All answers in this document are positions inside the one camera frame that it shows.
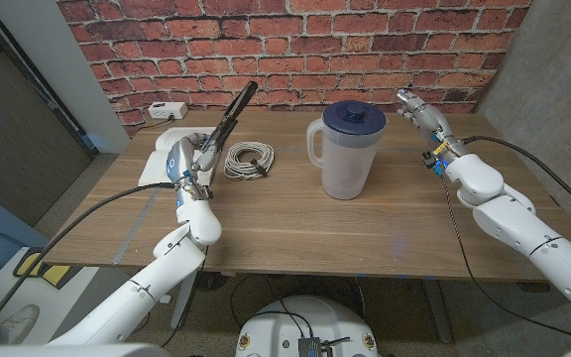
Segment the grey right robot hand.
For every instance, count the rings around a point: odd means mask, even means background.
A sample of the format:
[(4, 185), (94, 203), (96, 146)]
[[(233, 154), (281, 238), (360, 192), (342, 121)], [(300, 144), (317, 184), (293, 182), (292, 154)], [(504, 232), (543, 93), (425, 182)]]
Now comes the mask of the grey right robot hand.
[(422, 159), (429, 169), (442, 175), (453, 161), (469, 154), (465, 145), (454, 137), (446, 117), (437, 108), (405, 89), (398, 91), (397, 98), (401, 104), (398, 114), (415, 125), (427, 141), (429, 149), (422, 153)]

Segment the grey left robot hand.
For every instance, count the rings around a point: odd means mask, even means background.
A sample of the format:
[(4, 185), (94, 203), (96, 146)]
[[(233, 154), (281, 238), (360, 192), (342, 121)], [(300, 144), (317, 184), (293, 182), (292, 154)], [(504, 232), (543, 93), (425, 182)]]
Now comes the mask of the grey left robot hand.
[(221, 146), (209, 135), (191, 133), (181, 137), (168, 153), (166, 171), (174, 185), (177, 205), (198, 200), (210, 200), (213, 197), (209, 184), (198, 182), (198, 172), (216, 170), (221, 157)]

